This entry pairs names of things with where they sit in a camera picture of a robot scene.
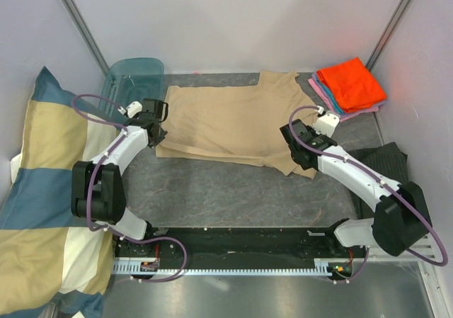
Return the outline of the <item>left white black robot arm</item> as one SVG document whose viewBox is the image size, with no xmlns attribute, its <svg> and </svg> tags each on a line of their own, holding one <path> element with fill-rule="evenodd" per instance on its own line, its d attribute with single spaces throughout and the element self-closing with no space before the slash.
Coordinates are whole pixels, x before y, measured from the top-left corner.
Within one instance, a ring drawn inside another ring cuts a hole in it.
<svg viewBox="0 0 453 318">
<path fill-rule="evenodd" d="M 89 161 L 78 161 L 72 168 L 71 213 L 85 219 L 92 232 L 112 232 L 131 242 L 139 256 L 149 256 L 155 249 L 157 229 L 136 216 L 127 207 L 122 180 L 126 168 L 146 148 L 155 148 L 166 134 L 162 123 L 168 118 L 169 105 L 160 99 L 146 98 L 127 107 L 113 103 L 123 117 L 119 123 L 92 117 L 78 108 L 80 98 L 71 106 L 81 117 L 119 130 L 117 137 Z"/>
</svg>

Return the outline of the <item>beige t shirt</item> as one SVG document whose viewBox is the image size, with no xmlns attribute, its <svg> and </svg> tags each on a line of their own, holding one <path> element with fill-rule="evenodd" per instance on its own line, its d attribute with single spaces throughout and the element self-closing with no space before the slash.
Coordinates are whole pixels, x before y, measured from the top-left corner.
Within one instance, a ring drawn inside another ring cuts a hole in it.
<svg viewBox="0 0 453 318">
<path fill-rule="evenodd" d="M 294 163 L 280 128 L 291 113 L 306 125 L 316 120 L 314 102 L 296 72 L 262 71 L 254 86 L 170 86 L 158 158 L 184 158 L 266 166 L 310 179 L 314 169 Z"/>
</svg>

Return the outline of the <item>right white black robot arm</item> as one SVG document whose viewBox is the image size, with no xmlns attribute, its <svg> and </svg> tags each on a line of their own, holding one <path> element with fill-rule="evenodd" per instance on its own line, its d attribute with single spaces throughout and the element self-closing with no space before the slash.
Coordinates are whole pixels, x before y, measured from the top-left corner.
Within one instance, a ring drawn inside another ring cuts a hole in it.
<svg viewBox="0 0 453 318">
<path fill-rule="evenodd" d="M 376 245 L 399 256 L 428 234 L 429 212 L 417 184 L 402 184 L 378 174 L 300 120 L 282 126 L 280 132 L 296 164 L 339 181 L 373 212 L 371 218 L 333 225 L 333 233 L 323 244 L 329 255 L 338 257 L 353 246 Z"/>
</svg>

